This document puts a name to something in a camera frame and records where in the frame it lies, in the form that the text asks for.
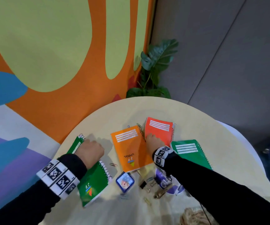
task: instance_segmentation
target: photo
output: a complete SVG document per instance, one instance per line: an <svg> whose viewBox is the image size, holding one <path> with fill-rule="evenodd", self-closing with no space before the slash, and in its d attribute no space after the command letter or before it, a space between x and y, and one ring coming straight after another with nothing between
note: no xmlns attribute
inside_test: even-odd
<svg viewBox="0 0 270 225"><path fill-rule="evenodd" d="M118 183L123 189L129 188L130 185L133 184L133 179L127 174L124 173L120 178L118 178Z"/></svg>

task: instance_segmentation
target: fist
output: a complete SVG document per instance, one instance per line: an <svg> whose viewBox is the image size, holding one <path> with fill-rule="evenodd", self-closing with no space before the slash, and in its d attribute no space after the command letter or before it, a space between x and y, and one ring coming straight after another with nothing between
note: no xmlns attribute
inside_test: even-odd
<svg viewBox="0 0 270 225"><path fill-rule="evenodd" d="M97 161L100 160L104 153L105 150L101 144L97 143L95 140L90 142L90 140L87 139L78 147L75 155L83 161L89 170Z"/></svg>
<svg viewBox="0 0 270 225"><path fill-rule="evenodd" d="M146 137L146 149L148 154L152 157L154 151L165 146L164 142L151 133Z"/></svg>

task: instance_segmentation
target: white wristband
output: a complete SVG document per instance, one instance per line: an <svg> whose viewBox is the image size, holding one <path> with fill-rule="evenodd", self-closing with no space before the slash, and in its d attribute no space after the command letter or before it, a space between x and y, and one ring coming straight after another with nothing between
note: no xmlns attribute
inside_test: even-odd
<svg viewBox="0 0 270 225"><path fill-rule="evenodd" d="M155 156L154 156L154 163L161 167L164 168L164 163L165 163L165 159L166 157L170 154L173 153L174 150L169 148L169 147L160 147L157 149L157 151L155 152Z"/></svg>
<svg viewBox="0 0 270 225"><path fill-rule="evenodd" d="M78 178L58 160L51 160L37 176L63 200L80 183Z"/></svg>

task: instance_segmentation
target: cream table top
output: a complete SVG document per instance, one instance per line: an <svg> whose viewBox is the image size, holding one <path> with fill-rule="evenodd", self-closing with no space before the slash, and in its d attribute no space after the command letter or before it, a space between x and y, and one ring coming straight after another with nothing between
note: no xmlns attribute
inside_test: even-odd
<svg viewBox="0 0 270 225"><path fill-rule="evenodd" d="M165 194L161 199L153 200L139 188L140 177L137 173L134 174L137 182L128 192L129 199L120 198L121 190L115 179L122 173L122 168L110 134L136 123L143 126L148 116L176 123L174 140L196 139L216 172L246 185L263 197L270 197L270 183L253 156L216 120L174 100L134 97L108 104L86 117L68 135L55 155L58 158L65 154L74 139L82 133L105 148L102 160L114 181L87 208L81 206L75 189L65 201L61 200L52 208L41 224L176 224L186 207L198 206L198 202L185 193L178 196ZM144 202L144 196L151 201L151 207Z"/></svg>

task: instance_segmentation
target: light green shape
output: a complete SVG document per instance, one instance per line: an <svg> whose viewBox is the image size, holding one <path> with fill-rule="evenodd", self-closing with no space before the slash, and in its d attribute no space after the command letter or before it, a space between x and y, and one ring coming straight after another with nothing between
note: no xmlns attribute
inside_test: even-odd
<svg viewBox="0 0 270 225"><path fill-rule="evenodd" d="M107 77L114 79L126 60L130 37L130 0L106 0Z"/></svg>
<svg viewBox="0 0 270 225"><path fill-rule="evenodd" d="M137 70L141 61L140 54L144 48L147 18L148 18L148 0L138 0L136 39L134 51L134 71Z"/></svg>
<svg viewBox="0 0 270 225"><path fill-rule="evenodd" d="M88 0L0 0L0 53L33 90L67 84L84 62L91 39Z"/></svg>

